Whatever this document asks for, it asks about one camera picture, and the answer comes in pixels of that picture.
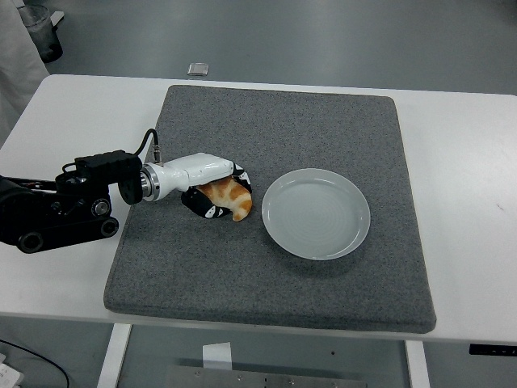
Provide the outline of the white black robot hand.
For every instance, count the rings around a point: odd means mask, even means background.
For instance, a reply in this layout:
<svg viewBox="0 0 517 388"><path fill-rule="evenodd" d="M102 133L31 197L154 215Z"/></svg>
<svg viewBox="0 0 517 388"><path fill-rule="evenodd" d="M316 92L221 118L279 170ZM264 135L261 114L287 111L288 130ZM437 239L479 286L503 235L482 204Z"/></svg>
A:
<svg viewBox="0 0 517 388"><path fill-rule="evenodd" d="M150 194L161 200L173 191L193 213L207 219L231 214L234 221L246 218L253 206L249 176L235 162L198 153L166 162L145 165Z"/></svg>

